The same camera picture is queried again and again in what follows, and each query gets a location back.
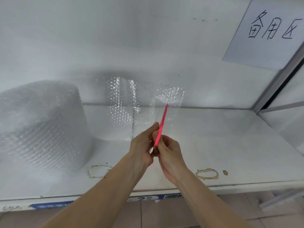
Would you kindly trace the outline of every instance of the paper sign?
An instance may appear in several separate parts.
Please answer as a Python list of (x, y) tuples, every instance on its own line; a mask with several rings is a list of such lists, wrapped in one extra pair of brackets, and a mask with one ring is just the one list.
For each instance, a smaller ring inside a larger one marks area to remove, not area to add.
[(303, 41), (303, 6), (252, 0), (223, 61), (279, 70)]

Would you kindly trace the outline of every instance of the red utility knife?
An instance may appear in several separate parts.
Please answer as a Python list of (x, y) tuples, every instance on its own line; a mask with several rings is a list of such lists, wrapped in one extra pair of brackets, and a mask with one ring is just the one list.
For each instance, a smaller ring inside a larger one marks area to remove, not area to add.
[(165, 107), (165, 111), (164, 111), (164, 114), (163, 114), (163, 118), (162, 118), (162, 121), (161, 121), (161, 124), (159, 125), (159, 129), (158, 129), (158, 134), (157, 134), (157, 138), (154, 142), (154, 149), (158, 146), (158, 142), (159, 142), (159, 139), (161, 138), (161, 132), (163, 130), (163, 126), (164, 126), (164, 122), (165, 122), (165, 118), (166, 118), (166, 114), (167, 114), (167, 110), (168, 110), (168, 104), (166, 105)]

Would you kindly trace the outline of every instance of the hand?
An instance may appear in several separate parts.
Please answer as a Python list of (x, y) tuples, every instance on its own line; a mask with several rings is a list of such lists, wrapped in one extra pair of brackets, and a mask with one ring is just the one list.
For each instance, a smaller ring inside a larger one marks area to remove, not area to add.
[[(154, 141), (157, 134), (157, 132), (153, 133)], [(154, 154), (158, 156), (159, 164), (166, 179), (177, 186), (178, 175), (183, 170), (188, 169), (181, 154), (179, 143), (166, 135), (162, 135)]]
[(131, 141), (129, 154), (140, 162), (143, 162), (146, 167), (153, 163), (154, 155), (149, 152), (154, 145), (153, 132), (157, 131), (158, 128), (159, 124), (158, 122), (155, 122), (153, 126), (139, 134)]

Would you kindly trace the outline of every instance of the bubble wrap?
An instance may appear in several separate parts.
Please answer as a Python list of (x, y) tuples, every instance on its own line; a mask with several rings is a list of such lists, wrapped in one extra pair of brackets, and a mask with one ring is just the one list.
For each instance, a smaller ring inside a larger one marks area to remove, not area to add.
[(0, 93), (0, 151), (40, 177), (60, 179), (89, 159), (89, 132), (78, 88), (37, 81)]
[(121, 77), (96, 76), (67, 81), (79, 88), (92, 134), (104, 140), (130, 140), (131, 126), (152, 125), (159, 119), (158, 108), (166, 104), (169, 104), (166, 124), (172, 123), (176, 111), (170, 108), (180, 107), (184, 96), (184, 90), (179, 87)]

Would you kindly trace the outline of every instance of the person's right hand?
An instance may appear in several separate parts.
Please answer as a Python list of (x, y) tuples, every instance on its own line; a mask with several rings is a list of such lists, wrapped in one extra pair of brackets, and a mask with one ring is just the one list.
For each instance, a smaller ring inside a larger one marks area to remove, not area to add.
[[(157, 131), (153, 133), (154, 141), (157, 134)], [(179, 174), (188, 169), (181, 154), (179, 143), (166, 135), (162, 135), (154, 154), (158, 157), (166, 179), (176, 186)]]

